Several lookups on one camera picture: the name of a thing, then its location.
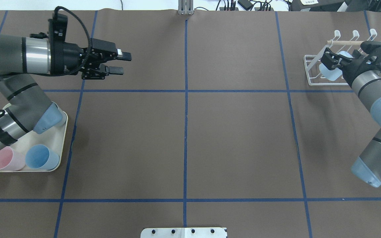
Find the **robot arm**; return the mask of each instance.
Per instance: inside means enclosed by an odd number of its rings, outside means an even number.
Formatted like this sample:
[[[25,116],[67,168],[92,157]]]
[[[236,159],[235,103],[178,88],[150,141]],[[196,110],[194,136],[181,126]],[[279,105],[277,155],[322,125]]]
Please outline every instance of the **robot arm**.
[[[109,74],[123,74],[123,68],[103,63],[132,60],[131,54],[117,49],[115,43],[89,38],[88,47],[65,42],[67,16],[55,9],[49,19],[48,36],[31,34],[30,38],[0,35],[0,92],[11,106],[0,110],[0,150],[15,143],[30,131],[41,134],[62,120],[48,96],[30,74],[44,76],[76,75],[82,79],[104,79]]]
[[[326,48],[321,62],[329,70],[342,70],[345,81],[381,126],[381,42],[363,42],[361,48],[368,55],[354,50],[353,58],[337,55]],[[381,128],[351,170],[371,186],[381,185]]]

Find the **blue tape line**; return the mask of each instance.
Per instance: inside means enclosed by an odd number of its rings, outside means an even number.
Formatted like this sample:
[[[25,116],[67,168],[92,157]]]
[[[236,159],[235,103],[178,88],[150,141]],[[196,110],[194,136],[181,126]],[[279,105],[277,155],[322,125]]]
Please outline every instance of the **blue tape line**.
[[[80,89],[44,89],[44,92],[81,92]],[[186,90],[163,89],[84,89],[83,92],[119,92],[119,93],[186,93]],[[189,89],[188,93],[353,93],[352,90],[215,90]]]
[[[371,34],[370,34],[370,29],[371,28],[370,28],[370,23],[368,22],[368,16],[367,16],[367,11],[366,10],[364,10],[364,18],[365,18],[365,22],[367,24],[368,33],[371,36]]]
[[[0,202],[60,202],[60,199],[10,199],[10,198],[0,198]]]
[[[328,197],[307,198],[308,202],[381,201],[381,197]]]
[[[303,202],[303,198],[195,198],[188,202]]]
[[[183,153],[183,227],[187,222],[187,198],[188,198],[188,19],[185,20],[185,137]]]
[[[65,202],[83,203],[140,203],[140,202],[183,202],[182,198],[148,198],[148,199],[64,199]],[[188,198],[186,202],[304,202],[304,198]],[[308,202],[351,202],[381,201],[381,197],[325,197],[307,198]],[[61,202],[61,199],[10,199],[1,198],[0,202]]]
[[[98,17],[98,11],[95,11],[95,15],[94,15],[94,24],[92,25],[91,38],[94,37],[94,33],[95,33],[95,25],[97,24],[97,17]]]
[[[190,93],[286,93],[287,90],[216,90],[216,89],[192,89]]]
[[[96,21],[97,21],[97,15],[98,15],[98,11],[95,11],[94,24],[92,26],[91,37],[93,37],[93,35],[94,35],[95,24],[96,24]],[[69,150],[69,153],[68,153],[67,166],[65,168],[63,189],[62,189],[62,194],[61,194],[59,212],[58,212],[58,215],[57,215],[56,228],[55,228],[55,231],[54,231],[54,238],[56,238],[58,236],[58,230],[59,230],[59,226],[60,226],[61,214],[62,214],[62,211],[63,211],[63,203],[64,203],[64,197],[65,197],[65,188],[67,186],[68,172],[70,170],[71,156],[73,154],[73,142],[74,142],[74,139],[76,137],[77,119],[79,118],[80,107],[82,105],[82,97],[83,97],[83,90],[85,89],[85,82],[86,82],[86,80],[82,81],[82,87],[80,88],[79,102],[77,104],[76,118],[74,119],[73,134],[71,136],[70,150]]]
[[[279,42],[279,45],[280,45],[281,62],[283,64],[284,81],[286,83],[286,89],[288,91],[287,92],[287,100],[289,101],[290,119],[292,120],[293,136],[294,136],[294,139],[295,139],[296,152],[297,152],[297,155],[298,155],[299,175],[300,175],[300,178],[301,178],[302,195],[304,196],[305,215],[307,216],[308,235],[310,236],[310,238],[313,238],[313,232],[311,230],[310,212],[308,210],[307,193],[305,192],[304,174],[302,172],[301,154],[299,152],[298,136],[296,134],[295,118],[293,116],[292,100],[290,98],[289,81],[288,81],[288,78],[287,78],[286,63],[285,63],[285,60],[284,60],[283,44],[282,44],[282,41],[281,41],[280,24],[279,24],[279,21],[278,21],[278,14],[277,14],[277,12],[275,12],[275,21],[276,21],[276,24],[277,24],[277,34],[278,34],[278,42]]]
[[[3,17],[3,20],[2,20],[2,22],[1,22],[1,25],[0,25],[0,33],[1,33],[1,31],[3,30],[3,26],[4,26],[5,20],[6,20],[6,18],[7,18],[7,15],[8,15],[8,11],[5,12],[4,17]]]
[[[289,90],[291,93],[353,93],[352,90]]]
[[[127,203],[127,202],[183,202],[181,198],[160,198],[160,199],[64,199],[64,202],[111,202],[111,203]]]
[[[85,89],[84,92],[184,93],[185,90],[158,90],[158,89]]]
[[[0,25],[0,34],[1,34],[2,30],[3,30],[3,26],[4,26],[5,20],[7,18],[7,15],[8,15],[8,11],[5,12],[3,21],[1,22],[1,25]]]
[[[80,92],[80,89],[44,89],[44,92],[50,93],[50,92]]]

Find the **white tray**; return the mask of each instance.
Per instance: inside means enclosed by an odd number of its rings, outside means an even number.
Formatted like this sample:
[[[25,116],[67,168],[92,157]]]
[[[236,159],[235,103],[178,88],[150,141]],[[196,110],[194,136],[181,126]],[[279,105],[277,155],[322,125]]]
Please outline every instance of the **white tray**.
[[[2,172],[51,172],[56,170],[61,164],[64,140],[65,140],[65,132],[67,131],[67,123],[68,123],[68,115],[65,113],[65,123],[64,125],[52,127],[48,131],[45,131],[42,134],[36,134],[36,132],[31,131],[25,134],[23,137],[18,139],[18,141],[12,144],[10,147],[14,150],[26,155],[27,151],[34,145],[43,144],[50,148],[52,151],[56,152],[60,156],[60,161],[54,169],[51,170],[43,170],[43,169],[31,169],[27,165],[24,166],[23,169],[17,171],[4,171]]]

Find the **white bracket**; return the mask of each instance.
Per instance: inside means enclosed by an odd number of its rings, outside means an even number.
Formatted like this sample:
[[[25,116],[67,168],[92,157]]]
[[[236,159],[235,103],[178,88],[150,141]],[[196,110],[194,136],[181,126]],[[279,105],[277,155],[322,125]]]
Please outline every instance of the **white bracket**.
[[[141,238],[227,238],[227,228],[146,228],[141,232]]]
[[[193,0],[179,0],[179,15],[193,15]]]

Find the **pink cup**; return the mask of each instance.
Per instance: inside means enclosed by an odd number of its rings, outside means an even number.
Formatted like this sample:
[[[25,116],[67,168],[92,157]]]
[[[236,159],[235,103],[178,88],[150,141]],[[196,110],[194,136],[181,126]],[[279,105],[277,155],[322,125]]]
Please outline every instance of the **pink cup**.
[[[0,150],[0,170],[15,171],[22,169],[26,162],[24,155],[6,146]]]

